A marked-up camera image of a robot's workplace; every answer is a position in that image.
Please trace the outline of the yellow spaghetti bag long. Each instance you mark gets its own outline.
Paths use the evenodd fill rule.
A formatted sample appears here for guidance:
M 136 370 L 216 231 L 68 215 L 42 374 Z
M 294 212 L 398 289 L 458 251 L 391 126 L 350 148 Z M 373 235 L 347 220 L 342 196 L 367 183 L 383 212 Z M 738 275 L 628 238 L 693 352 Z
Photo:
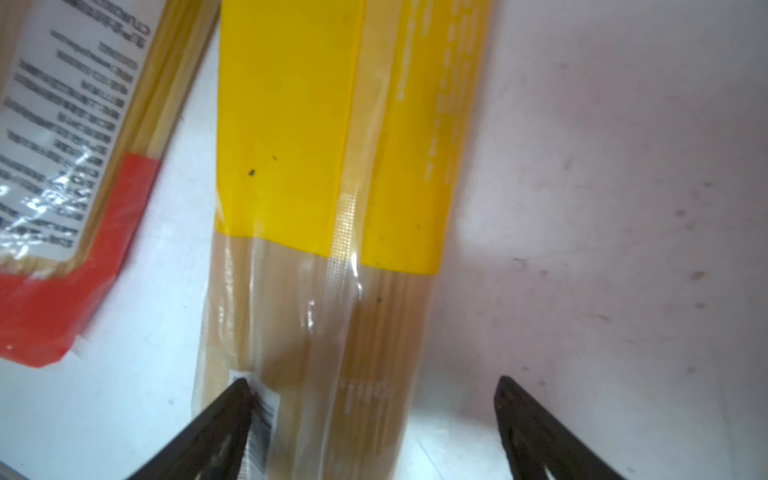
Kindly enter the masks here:
M 389 479 L 490 1 L 227 1 L 198 404 L 244 381 L 243 479 Z

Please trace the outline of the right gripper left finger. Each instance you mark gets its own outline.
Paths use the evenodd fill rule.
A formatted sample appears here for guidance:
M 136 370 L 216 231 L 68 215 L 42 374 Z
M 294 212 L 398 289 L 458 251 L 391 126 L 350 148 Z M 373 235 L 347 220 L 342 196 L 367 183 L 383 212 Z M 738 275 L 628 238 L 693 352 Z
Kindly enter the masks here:
M 247 382 L 236 380 L 130 479 L 237 479 L 254 401 Z

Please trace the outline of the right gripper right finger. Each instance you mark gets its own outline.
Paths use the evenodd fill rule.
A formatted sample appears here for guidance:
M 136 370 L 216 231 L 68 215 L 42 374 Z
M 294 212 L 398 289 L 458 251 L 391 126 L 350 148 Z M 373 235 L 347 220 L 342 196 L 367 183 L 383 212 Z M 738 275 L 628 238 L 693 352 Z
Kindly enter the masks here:
M 494 410 L 515 479 L 623 479 L 509 376 L 499 379 Z

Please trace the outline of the red spaghetti bag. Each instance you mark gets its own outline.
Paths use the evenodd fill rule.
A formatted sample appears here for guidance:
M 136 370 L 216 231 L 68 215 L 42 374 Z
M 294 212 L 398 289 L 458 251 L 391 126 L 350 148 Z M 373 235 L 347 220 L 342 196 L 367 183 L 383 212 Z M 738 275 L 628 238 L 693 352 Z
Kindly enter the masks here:
M 112 289 L 216 1 L 1 5 L 1 356 L 60 361 Z

